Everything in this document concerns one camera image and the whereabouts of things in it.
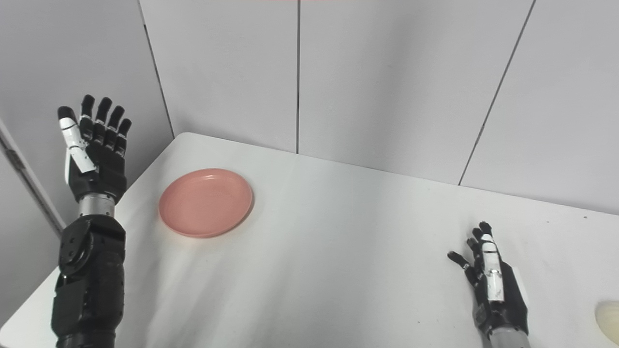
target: panel seam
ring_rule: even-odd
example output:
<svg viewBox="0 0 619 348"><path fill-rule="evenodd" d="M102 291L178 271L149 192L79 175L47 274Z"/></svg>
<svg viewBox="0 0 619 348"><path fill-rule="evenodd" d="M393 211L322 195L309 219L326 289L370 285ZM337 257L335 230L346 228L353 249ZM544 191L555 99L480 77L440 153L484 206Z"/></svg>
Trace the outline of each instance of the panel seam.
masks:
<svg viewBox="0 0 619 348"><path fill-rule="evenodd" d="M460 186L462 184L462 181L464 179L464 175L466 174L466 171L469 168L470 160L473 158L473 153L477 149L477 144L479 143L479 140L482 138L483 130L486 127L486 122L488 122L488 117L490 116L490 113L492 112L492 108L495 105L496 97L498 96L499 91L501 90L501 86L503 85L503 81L505 80L505 75L507 75L507 71L509 70L509 66L511 65L511 61L514 58L514 54L516 53L516 49L518 48L518 44L520 44L520 39L522 38L522 34L524 33L524 29L527 27L527 23L529 22L529 17L531 16L531 12L533 11L533 7L535 6L535 2L536 1L537 0L533 0L533 2L531 3L531 7L529 8L529 12L527 13L527 17L524 19L524 23L522 25L522 28L520 29L520 33L518 34L518 38L516 39L516 44L514 45L514 48L511 51L511 55L509 56L509 59L507 61L507 65L505 66L505 70L503 71L503 75L501 76L501 80L499 81L499 84L496 87L495 94L492 97L492 101L490 102L490 107L488 108L488 112L486 113L486 117L483 119L482 127L479 129L479 133L477 134L477 138L475 140L475 144L473 144L473 149L470 151L469 159L466 161L466 165L464 166L464 170L462 171L462 175L460 176L460 181L458 181L458 186Z"/></svg>
<svg viewBox="0 0 619 348"><path fill-rule="evenodd" d="M146 33L146 41L149 44L150 57L153 61L153 67L155 68L155 75L157 76L157 83L159 84L159 92L163 100L163 108L165 109L165 116L168 118L168 125L170 126L170 132L172 133L172 139L175 138L174 127L172 127L172 120L170 118L170 112L168 111L168 103L165 101L165 94L163 93L163 86L161 85L161 77L159 77L159 69L157 69L157 62L155 60L155 53L153 52L153 46L150 43L149 30L146 27L146 20L144 19L144 12L142 11L142 4L137 1L137 6L140 9L140 16L142 17L142 25L144 26L144 32Z"/></svg>
<svg viewBox="0 0 619 348"><path fill-rule="evenodd" d="M297 0L297 154L299 154L299 105L301 97L301 0Z"/></svg>

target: fingertip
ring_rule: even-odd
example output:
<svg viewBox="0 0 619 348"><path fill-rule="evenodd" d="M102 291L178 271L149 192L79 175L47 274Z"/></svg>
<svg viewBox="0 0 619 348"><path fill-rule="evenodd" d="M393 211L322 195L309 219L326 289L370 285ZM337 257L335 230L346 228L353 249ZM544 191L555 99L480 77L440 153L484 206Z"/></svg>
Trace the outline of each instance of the fingertip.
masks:
<svg viewBox="0 0 619 348"><path fill-rule="evenodd" d="M90 94L84 95L82 100L82 115L92 117L92 107L95 105L95 98Z"/></svg>
<svg viewBox="0 0 619 348"><path fill-rule="evenodd" d="M118 127L118 123L120 119L123 117L124 108L120 105L116 106L110 115L110 122L108 123L108 127L116 129Z"/></svg>
<svg viewBox="0 0 619 348"><path fill-rule="evenodd" d="M473 228L473 236L475 236L477 240L481 240L482 235L483 235L483 231L480 228L478 227Z"/></svg>
<svg viewBox="0 0 619 348"><path fill-rule="evenodd" d="M110 109L110 107L112 106L112 99L105 97L103 99L101 99L101 102L99 103L99 109Z"/></svg>
<svg viewBox="0 0 619 348"><path fill-rule="evenodd" d="M490 224L488 222L485 222L485 221L480 222L479 227L480 229L482 229L482 231L485 234L492 235L492 227L490 227Z"/></svg>
<svg viewBox="0 0 619 348"><path fill-rule="evenodd" d="M128 118L125 118L120 123L120 127L118 128L118 133L126 136L127 132L129 132L130 127L131 127L131 120L129 120Z"/></svg>
<svg viewBox="0 0 619 348"><path fill-rule="evenodd" d="M76 121L75 113L73 109L70 107L59 107L58 108L58 119L61 120L63 118L70 118L73 121Z"/></svg>

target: white object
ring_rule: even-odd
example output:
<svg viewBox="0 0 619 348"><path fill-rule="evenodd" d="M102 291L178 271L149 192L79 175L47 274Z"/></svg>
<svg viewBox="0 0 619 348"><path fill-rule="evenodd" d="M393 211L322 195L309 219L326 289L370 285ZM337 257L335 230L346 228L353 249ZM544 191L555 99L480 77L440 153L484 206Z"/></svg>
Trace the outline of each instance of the white object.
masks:
<svg viewBox="0 0 619 348"><path fill-rule="evenodd" d="M163 190L209 167L247 179L251 213L206 240L165 228ZM116 218L127 230L118 347L482 347L472 288L446 254L467 250L485 220L526 282L532 347L616 348L592 311L619 288L599 267L619 264L619 216L181 134ZM583 250L595 253L575 257ZM57 274L0 329L0 344L54 346Z"/></svg>
<svg viewBox="0 0 619 348"><path fill-rule="evenodd" d="M463 185L619 214L618 13L535 3Z"/></svg>
<svg viewBox="0 0 619 348"><path fill-rule="evenodd" d="M531 2L302 1L300 153L457 184Z"/></svg>
<svg viewBox="0 0 619 348"><path fill-rule="evenodd" d="M65 117L58 120L60 129L62 129L64 142L67 144L67 151L71 154L71 158L75 161L77 168L82 173L91 172L97 169L88 154L86 147L88 144L82 139L79 128L74 120ZM65 158L64 164L64 181L69 183L69 165L67 164L68 157Z"/></svg>
<svg viewBox="0 0 619 348"><path fill-rule="evenodd" d="M595 319L606 337L619 346L619 301L600 303L595 309Z"/></svg>

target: black robotic finger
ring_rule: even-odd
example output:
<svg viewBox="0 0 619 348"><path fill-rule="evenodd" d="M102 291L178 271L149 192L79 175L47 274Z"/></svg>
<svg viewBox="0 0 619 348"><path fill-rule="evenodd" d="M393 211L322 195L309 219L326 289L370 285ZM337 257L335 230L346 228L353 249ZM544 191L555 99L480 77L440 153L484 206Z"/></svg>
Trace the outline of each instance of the black robotic finger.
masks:
<svg viewBox="0 0 619 348"><path fill-rule="evenodd" d="M492 235L492 227L490 227L490 224L488 222L480 222L479 228L482 230L483 234Z"/></svg>
<svg viewBox="0 0 619 348"><path fill-rule="evenodd" d="M466 275L466 279L469 281L469 283L472 286L476 286L477 285L477 273L475 272L475 269L473 268L473 266L470 265L470 263L468 261L466 261L466 259L460 255L459 253L456 253L455 251L450 251L447 254L447 257L451 260L454 261L455 263L457 263L458 265L460 265L460 267L464 270L464 274Z"/></svg>
<svg viewBox="0 0 619 348"><path fill-rule="evenodd" d="M87 94L82 101L82 114L79 120L79 130L82 133L82 138L86 141L92 139L93 122L92 122L92 107L95 104L95 99Z"/></svg>
<svg viewBox="0 0 619 348"><path fill-rule="evenodd" d="M95 125L93 129L93 139L95 142L99 144L103 144L103 139L105 138L105 120L108 117L108 111L112 106L112 101L105 97L99 103L99 108L97 110L97 117L95 118Z"/></svg>
<svg viewBox="0 0 619 348"><path fill-rule="evenodd" d="M95 98L90 94L84 95L82 100L82 115L92 118L92 107L95 105Z"/></svg>
<svg viewBox="0 0 619 348"><path fill-rule="evenodd" d="M473 257L475 259L479 258L482 255L482 250L479 248L479 243L474 238L469 238L466 240L466 244L473 251Z"/></svg>
<svg viewBox="0 0 619 348"><path fill-rule="evenodd" d="M475 237L477 241L482 241L482 236L483 236L483 231L480 228L478 227L473 228L473 237Z"/></svg>
<svg viewBox="0 0 619 348"><path fill-rule="evenodd" d="M61 120L63 118L70 118L73 121L76 121L76 114L73 112L72 108L59 107L58 108L58 119Z"/></svg>
<svg viewBox="0 0 619 348"><path fill-rule="evenodd" d="M120 123L120 119L123 117L124 108L121 106L117 106L112 111L110 115L110 120L108 122L108 129L105 131L105 147L110 150L114 149L114 145L116 145L116 138L118 135L118 124Z"/></svg>
<svg viewBox="0 0 619 348"><path fill-rule="evenodd" d="M124 157L124 152L127 149L127 132L129 132L130 127L131 121L127 118L125 118L123 122L121 122L120 127L118 127L118 137L116 138L114 151L121 157Z"/></svg>

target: metal wrist cylinder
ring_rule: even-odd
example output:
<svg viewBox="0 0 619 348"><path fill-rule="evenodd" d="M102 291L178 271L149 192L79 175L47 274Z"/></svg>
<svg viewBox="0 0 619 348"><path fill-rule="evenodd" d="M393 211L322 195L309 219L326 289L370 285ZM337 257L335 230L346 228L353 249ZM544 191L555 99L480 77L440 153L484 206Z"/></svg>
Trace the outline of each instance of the metal wrist cylinder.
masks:
<svg viewBox="0 0 619 348"><path fill-rule="evenodd" d="M114 217L114 199L103 193L85 194L79 200L79 215L107 215Z"/></svg>
<svg viewBox="0 0 619 348"><path fill-rule="evenodd" d="M531 348L527 334L511 327L496 328L488 338L492 348Z"/></svg>

